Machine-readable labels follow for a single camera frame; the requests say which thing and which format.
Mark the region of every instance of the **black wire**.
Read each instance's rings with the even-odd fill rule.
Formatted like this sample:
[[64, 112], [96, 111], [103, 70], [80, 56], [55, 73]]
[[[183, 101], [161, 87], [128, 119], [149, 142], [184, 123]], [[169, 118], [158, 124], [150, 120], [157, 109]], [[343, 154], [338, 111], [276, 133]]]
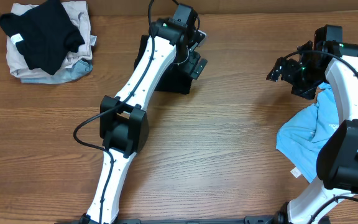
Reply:
[[337, 202], [339, 199], [348, 199], [351, 200], [353, 202], [358, 202], [358, 198], [354, 198], [354, 197], [348, 197], [348, 196], [334, 196], [332, 199], [330, 199], [329, 201], [327, 201], [326, 203], [324, 203], [323, 206], [321, 206], [310, 218], [308, 224], [312, 224], [314, 222], [314, 220], [316, 219], [316, 217], [320, 214], [321, 211], [323, 211], [328, 205], [330, 205], [333, 202]]
[[200, 24], [201, 24], [201, 21], [200, 21], [200, 18], [197, 16], [197, 21], [198, 21], [198, 25], [197, 25], [197, 31], [200, 29]]
[[343, 60], [342, 58], [340, 58], [340, 57], [338, 57], [336, 55], [333, 55], [331, 53], [322, 52], [322, 51], [319, 51], [319, 50], [300, 50], [300, 51], [290, 53], [289, 55], [285, 56], [284, 59], [287, 59], [287, 58], [289, 58], [291, 56], [294, 56], [294, 55], [297, 55], [297, 54], [322, 54], [322, 55], [328, 55], [330, 57], [333, 57], [336, 60], [338, 60], [338, 61], [342, 62], [343, 64], [345, 64], [348, 68], [350, 68], [350, 70], [354, 73], [354, 75], [358, 79], [358, 71], [352, 65], [350, 65], [347, 61]]
[[129, 99], [134, 95], [136, 89], [139, 87], [139, 85], [142, 83], [142, 80], [144, 79], [144, 77], [146, 76], [146, 73], [147, 71], [149, 70], [150, 68], [150, 65], [153, 61], [153, 58], [154, 58], [154, 50], [155, 50], [155, 41], [154, 41], [154, 31], [153, 31], [153, 27], [152, 27], [152, 19], [151, 19], [151, 9], [152, 9], [152, 5], [153, 5], [153, 2], [154, 0], [150, 0], [150, 4], [149, 4], [149, 10], [148, 10], [148, 13], [147, 13], [147, 17], [149, 19], [149, 29], [150, 29], [150, 36], [152, 38], [152, 53], [151, 53], [151, 56], [150, 56], [150, 60], [142, 74], [142, 76], [139, 78], [139, 81], [136, 83], [134, 89], [129, 93], [129, 96], [122, 102], [120, 102], [119, 105], [113, 107], [113, 108], [110, 108], [108, 109], [107, 111], [103, 112], [103, 113], [100, 113], [96, 116], [93, 116], [92, 118], [90, 119], [87, 119], [86, 121], [82, 122], [81, 124], [79, 124], [75, 129], [74, 129], [74, 132], [73, 132], [73, 137], [75, 139], [76, 142], [80, 143], [81, 145], [84, 145], [84, 146], [88, 146], [88, 147], [92, 147], [94, 149], [99, 149], [99, 150], [102, 150], [104, 152], [106, 152], [109, 157], [110, 157], [110, 170], [109, 170], [109, 174], [107, 176], [107, 179], [106, 179], [106, 183], [103, 187], [103, 191], [102, 191], [102, 196], [101, 196], [101, 200], [100, 200], [100, 214], [99, 214], [99, 224], [101, 224], [102, 222], [102, 216], [103, 216], [103, 202], [104, 202], [104, 194], [106, 193], [106, 189], [107, 189], [107, 186], [108, 186], [108, 183], [109, 183], [109, 180], [111, 178], [111, 174], [112, 174], [112, 168], [114, 166], [114, 158], [112, 156], [112, 154], [109, 152], [109, 149], [105, 149], [103, 147], [100, 147], [100, 146], [97, 146], [97, 145], [94, 145], [94, 144], [90, 144], [90, 143], [87, 143], [87, 142], [84, 142], [82, 140], [80, 140], [77, 136], [77, 133], [78, 131], [85, 125], [87, 125], [88, 123], [106, 115], [106, 114], [109, 114], [109, 113], [115, 113], [118, 109], [120, 109], [122, 106], [124, 106], [126, 104], [126, 102], [129, 101]]

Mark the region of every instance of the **black bracket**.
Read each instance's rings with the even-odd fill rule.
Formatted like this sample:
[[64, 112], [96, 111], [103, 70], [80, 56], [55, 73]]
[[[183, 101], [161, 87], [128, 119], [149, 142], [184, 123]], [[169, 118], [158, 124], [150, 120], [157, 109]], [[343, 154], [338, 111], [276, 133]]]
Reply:
[[[103, 113], [119, 103], [119, 97], [104, 96], [100, 104], [100, 113]], [[129, 118], [120, 116], [126, 112]], [[116, 113], [110, 113], [100, 118], [100, 137], [106, 149], [114, 148], [128, 158], [133, 152], [140, 152], [149, 136], [149, 122], [146, 111], [140, 106], [123, 105]]]
[[[136, 68], [143, 57], [148, 39], [148, 35], [142, 35], [139, 53], [135, 59], [134, 68]], [[206, 59], [201, 59], [201, 55], [198, 52], [195, 52], [194, 50], [186, 51], [184, 61], [173, 63], [166, 69], [155, 87], [155, 91], [189, 94], [191, 82], [201, 75], [207, 62]]]

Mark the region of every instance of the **light blue cloth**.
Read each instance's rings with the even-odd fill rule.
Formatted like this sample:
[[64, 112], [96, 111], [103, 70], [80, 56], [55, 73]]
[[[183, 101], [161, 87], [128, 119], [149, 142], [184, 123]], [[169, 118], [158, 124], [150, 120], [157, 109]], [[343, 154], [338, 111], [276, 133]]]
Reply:
[[71, 68], [60, 70], [55, 75], [43, 78], [21, 78], [21, 82], [31, 84], [61, 84], [77, 80], [91, 72], [92, 69], [91, 62], [79, 60]]
[[276, 148], [287, 156], [311, 182], [316, 176], [318, 152], [339, 127], [334, 93], [331, 86], [317, 96], [317, 103], [301, 110], [277, 133]]

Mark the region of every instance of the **black mount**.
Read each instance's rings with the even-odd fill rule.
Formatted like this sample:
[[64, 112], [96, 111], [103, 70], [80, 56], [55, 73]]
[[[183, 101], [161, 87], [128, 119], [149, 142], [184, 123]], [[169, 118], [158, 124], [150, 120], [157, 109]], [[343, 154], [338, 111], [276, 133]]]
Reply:
[[[177, 47], [175, 61], [161, 76], [156, 91], [189, 94], [191, 82], [196, 80], [205, 68], [208, 61], [201, 59], [201, 55], [194, 51], [206, 38], [194, 25], [197, 17], [197, 12], [192, 7], [179, 4], [173, 18], [153, 22], [155, 35], [169, 40], [171, 45]], [[148, 39], [148, 35], [143, 35], [140, 40], [135, 68], [143, 56]]]
[[[342, 27], [326, 25], [314, 34], [314, 46], [309, 41], [298, 47], [297, 51], [319, 50], [338, 57], [358, 57], [358, 45], [342, 43]], [[318, 85], [327, 83], [325, 71], [331, 59], [322, 54], [301, 54], [298, 62], [280, 57], [266, 79], [277, 82], [281, 75], [281, 80], [292, 84], [292, 94], [312, 100], [316, 96]]]
[[[100, 104], [100, 113], [103, 113], [120, 103], [119, 97], [104, 96]], [[120, 116], [123, 112], [129, 113], [129, 118]], [[140, 105], [125, 104], [117, 113], [100, 117], [100, 137], [106, 149], [114, 148], [128, 158], [133, 152], [140, 152], [149, 136], [149, 122], [146, 111]]]

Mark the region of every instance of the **folded clothes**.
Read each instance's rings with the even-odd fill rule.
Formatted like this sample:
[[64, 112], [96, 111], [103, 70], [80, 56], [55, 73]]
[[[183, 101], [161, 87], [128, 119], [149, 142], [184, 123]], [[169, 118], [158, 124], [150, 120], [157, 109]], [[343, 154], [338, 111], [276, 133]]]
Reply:
[[56, 73], [55, 75], [49, 75], [48, 77], [43, 78], [21, 78], [22, 83], [31, 83], [31, 84], [61, 84], [77, 80], [84, 75], [92, 71], [93, 66], [91, 62], [86, 62], [84, 60], [79, 60], [71, 68], [66, 68]]
[[48, 0], [21, 16], [3, 14], [0, 26], [29, 69], [41, 68], [50, 75], [60, 69], [67, 52], [77, 52], [85, 43], [59, 0]]
[[316, 176], [316, 161], [321, 148], [339, 127], [334, 93], [331, 86], [317, 96], [317, 103], [301, 110], [277, 133], [276, 148], [287, 156], [311, 182]]
[[[59, 73], [65, 68], [71, 68], [77, 61], [81, 59], [92, 60], [92, 51], [91, 51], [91, 23], [88, 15], [88, 7], [86, 2], [63, 2], [63, 7], [65, 8], [68, 17], [71, 22], [80, 30], [81, 36], [85, 41], [85, 44], [81, 45], [78, 48], [78, 52], [68, 52], [66, 58], [64, 59], [62, 66], [56, 72]], [[21, 5], [18, 3], [13, 4], [12, 13], [20, 16], [28, 10], [37, 7], [37, 5]], [[7, 38], [7, 54], [6, 54], [7, 64], [10, 68], [10, 73], [17, 78], [42, 78], [49, 77], [50, 75], [44, 72], [40, 68], [30, 70], [24, 60], [23, 55], [21, 55], [16, 46], [12, 43], [10, 38]]]

